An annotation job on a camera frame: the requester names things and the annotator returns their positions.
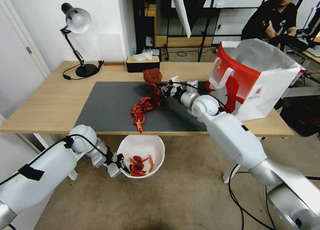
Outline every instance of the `gray mat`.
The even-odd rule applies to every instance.
[[[97,132],[137,131],[130,113],[141,98],[150,94],[144,82],[97,82],[75,124],[84,124]],[[207,131],[203,123],[191,116],[185,106],[168,97],[166,104],[145,114],[142,128],[147,132]]]

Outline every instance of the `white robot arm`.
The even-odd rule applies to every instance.
[[[282,219],[297,230],[319,230],[320,190],[298,171],[268,159],[260,141],[235,116],[220,112],[219,103],[212,96],[200,96],[195,90],[197,81],[188,84],[186,90],[182,89],[176,76],[159,88],[165,97],[176,98],[203,122],[232,161],[248,169],[259,182],[275,186],[268,198]],[[0,230],[21,211],[51,193],[85,154],[94,166],[106,166],[111,177],[122,170],[129,172],[123,156],[112,154],[92,128],[77,126],[69,137],[43,151],[6,180],[0,192]]]
[[[0,229],[8,226],[20,212],[46,198],[84,155],[91,157],[95,167],[106,166],[111,177],[120,174],[121,169],[129,173],[123,156],[111,153],[91,127],[76,126],[66,138],[7,179],[0,192]]]
[[[198,94],[198,81],[188,81],[186,90],[181,84],[176,76],[159,88],[206,125],[231,161],[248,169],[259,182],[274,186],[268,199],[282,219],[297,230],[319,230],[320,190],[297,170],[268,159],[261,142],[234,115],[219,112],[219,103],[212,96]]]

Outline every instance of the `white bowl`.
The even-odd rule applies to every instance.
[[[117,151],[117,154],[122,153],[124,156],[124,161],[129,169],[131,164],[129,157],[140,156],[142,158],[148,157],[150,154],[153,160],[153,170],[149,173],[150,161],[147,160],[143,162],[144,169],[146,170],[146,175],[141,177],[134,177],[131,174],[122,170],[122,173],[129,178],[147,178],[152,176],[163,163],[164,160],[164,144],[159,136],[153,135],[128,135],[126,136]]]

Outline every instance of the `lamp arm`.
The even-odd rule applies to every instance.
[[[69,38],[68,38],[68,34],[71,33],[71,31],[69,29],[67,29],[67,26],[65,26],[64,28],[62,28],[60,30],[60,32],[64,35],[64,37],[66,38],[67,42],[69,43],[74,55],[76,56],[76,58],[79,60],[80,64],[82,67],[84,67],[84,59],[83,57],[81,56],[81,54],[74,49],[72,43],[70,42]]]

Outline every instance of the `black lamp base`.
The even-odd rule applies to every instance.
[[[90,77],[98,73],[98,68],[96,65],[93,64],[85,64],[84,67],[80,66],[76,69],[76,74],[79,77]]]

